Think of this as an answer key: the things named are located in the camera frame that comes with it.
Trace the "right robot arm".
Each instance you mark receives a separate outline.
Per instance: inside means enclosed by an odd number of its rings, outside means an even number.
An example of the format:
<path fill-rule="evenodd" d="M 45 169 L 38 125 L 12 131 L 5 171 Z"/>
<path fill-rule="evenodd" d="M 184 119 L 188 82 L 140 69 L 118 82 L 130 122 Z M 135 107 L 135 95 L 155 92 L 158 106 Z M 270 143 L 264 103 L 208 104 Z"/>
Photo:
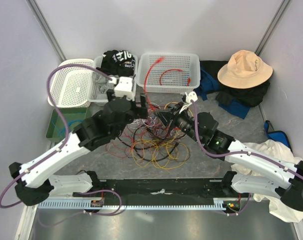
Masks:
<path fill-rule="evenodd" d="M 208 112 L 193 117 L 182 103 L 158 110 L 155 115 L 169 128 L 178 128 L 196 141 L 201 150 L 213 159 L 243 166 L 258 176 L 229 171 L 220 184 L 221 193 L 260 194 L 279 199 L 285 206 L 303 212 L 303 160 L 288 162 L 254 150 L 217 129 L 218 122 Z"/>

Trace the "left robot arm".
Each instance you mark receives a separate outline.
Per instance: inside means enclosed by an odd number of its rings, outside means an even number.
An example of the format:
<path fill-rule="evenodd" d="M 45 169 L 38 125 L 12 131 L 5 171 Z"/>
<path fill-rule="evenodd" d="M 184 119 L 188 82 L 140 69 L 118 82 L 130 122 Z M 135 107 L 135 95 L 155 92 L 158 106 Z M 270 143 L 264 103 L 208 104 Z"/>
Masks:
<path fill-rule="evenodd" d="M 24 164 L 14 162 L 9 171 L 16 182 L 17 197 L 27 206 L 37 205 L 49 196 L 88 194 L 95 197 L 101 184 L 93 171 L 81 175 L 55 173 L 73 160 L 84 156 L 122 135 L 125 127 L 148 116 L 147 96 L 140 103 L 126 97 L 114 97 L 102 110 L 86 118 L 64 140 L 38 158 Z"/>

